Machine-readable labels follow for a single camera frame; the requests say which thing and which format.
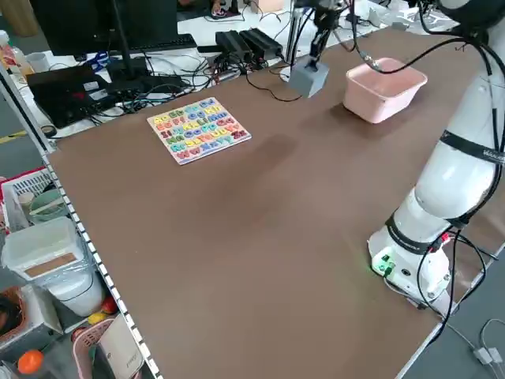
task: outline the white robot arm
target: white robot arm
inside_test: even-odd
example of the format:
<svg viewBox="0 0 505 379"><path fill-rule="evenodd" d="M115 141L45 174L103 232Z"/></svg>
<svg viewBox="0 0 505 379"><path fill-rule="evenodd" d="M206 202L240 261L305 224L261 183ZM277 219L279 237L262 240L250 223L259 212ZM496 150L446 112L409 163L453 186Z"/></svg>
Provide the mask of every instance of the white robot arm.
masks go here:
<svg viewBox="0 0 505 379"><path fill-rule="evenodd" d="M438 3L463 28L487 30L488 46L505 59L505 0ZM483 64L416 186L368 241L375 272L419 303L434 302L441 313L450 309L444 232L453 226L461 230L466 220L459 218L472 212L501 177L505 80L503 67L489 61L492 75ZM437 304L437 299L445 300Z"/></svg>

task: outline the alphabet puzzle board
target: alphabet puzzle board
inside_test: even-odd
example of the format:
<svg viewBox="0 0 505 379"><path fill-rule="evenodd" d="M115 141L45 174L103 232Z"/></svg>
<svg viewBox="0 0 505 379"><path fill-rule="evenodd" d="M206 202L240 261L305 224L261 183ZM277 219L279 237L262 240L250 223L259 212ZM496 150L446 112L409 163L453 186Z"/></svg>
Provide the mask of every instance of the alphabet puzzle board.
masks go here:
<svg viewBox="0 0 505 379"><path fill-rule="evenodd" d="M181 165L251 138L214 97L150 117L148 122Z"/></svg>

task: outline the pink plastic container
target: pink plastic container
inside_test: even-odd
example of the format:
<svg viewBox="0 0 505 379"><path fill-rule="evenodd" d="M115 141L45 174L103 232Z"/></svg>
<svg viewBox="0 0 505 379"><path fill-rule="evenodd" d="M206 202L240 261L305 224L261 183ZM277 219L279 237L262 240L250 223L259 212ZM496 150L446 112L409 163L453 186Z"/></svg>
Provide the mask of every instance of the pink plastic container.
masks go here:
<svg viewBox="0 0 505 379"><path fill-rule="evenodd" d="M76 360L79 379L92 379L92 360L89 358L89 349L100 341L100 337L109 328L114 319L106 318L93 326L84 330L75 341L73 341L73 358ZM142 379L139 371L133 379Z"/></svg>
<svg viewBox="0 0 505 379"><path fill-rule="evenodd" d="M403 66L393 58L377 62L387 71ZM407 67L398 73L377 73L365 63L347 71L344 107L372 124L378 124L409 106L417 90L428 78Z"/></svg>

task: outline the brown tabletop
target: brown tabletop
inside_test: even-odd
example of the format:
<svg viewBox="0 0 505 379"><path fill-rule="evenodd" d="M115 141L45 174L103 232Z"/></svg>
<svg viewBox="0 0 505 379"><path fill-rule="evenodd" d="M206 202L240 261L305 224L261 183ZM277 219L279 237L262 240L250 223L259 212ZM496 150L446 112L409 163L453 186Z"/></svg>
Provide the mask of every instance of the brown tabletop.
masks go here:
<svg viewBox="0 0 505 379"><path fill-rule="evenodd" d="M407 61L437 41L386 30L361 47ZM477 59L449 46L421 60L428 83L377 126L342 107L360 59L333 47L311 99L282 103L240 78L59 142L50 161L165 378L399 372L436 319L372 273L366 241L416 182ZM267 70L250 79L295 95ZM252 139L178 166L146 118L209 96ZM493 204L467 235L496 250ZM459 256L461 292L479 265Z"/></svg>

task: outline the computer monitor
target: computer monitor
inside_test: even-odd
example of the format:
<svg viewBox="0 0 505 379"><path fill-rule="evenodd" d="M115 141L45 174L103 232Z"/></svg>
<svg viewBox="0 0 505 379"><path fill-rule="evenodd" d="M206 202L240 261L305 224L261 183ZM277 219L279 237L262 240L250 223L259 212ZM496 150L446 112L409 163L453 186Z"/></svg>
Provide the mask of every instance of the computer monitor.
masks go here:
<svg viewBox="0 0 505 379"><path fill-rule="evenodd" d="M213 0L175 0L178 21L211 16Z"/></svg>
<svg viewBox="0 0 505 379"><path fill-rule="evenodd" d="M156 45L178 37L177 0L116 0L131 47ZM54 55L119 51L110 0L31 0Z"/></svg>

